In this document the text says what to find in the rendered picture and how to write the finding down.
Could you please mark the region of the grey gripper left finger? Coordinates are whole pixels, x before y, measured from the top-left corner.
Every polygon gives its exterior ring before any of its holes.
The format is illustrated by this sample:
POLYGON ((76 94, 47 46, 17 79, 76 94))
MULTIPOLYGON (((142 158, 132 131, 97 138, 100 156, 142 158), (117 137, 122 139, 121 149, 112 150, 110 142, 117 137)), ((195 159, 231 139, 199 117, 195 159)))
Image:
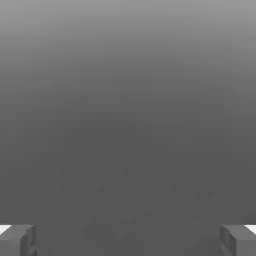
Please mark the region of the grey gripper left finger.
POLYGON ((0 224, 0 256, 38 256, 37 227, 0 224))

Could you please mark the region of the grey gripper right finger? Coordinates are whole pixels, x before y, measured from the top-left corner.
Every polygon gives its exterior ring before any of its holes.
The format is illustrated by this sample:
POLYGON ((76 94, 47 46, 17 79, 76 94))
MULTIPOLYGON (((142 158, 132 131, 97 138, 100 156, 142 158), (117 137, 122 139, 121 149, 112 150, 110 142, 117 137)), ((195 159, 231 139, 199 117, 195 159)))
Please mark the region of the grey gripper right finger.
POLYGON ((256 256, 256 224, 221 225, 220 256, 256 256))

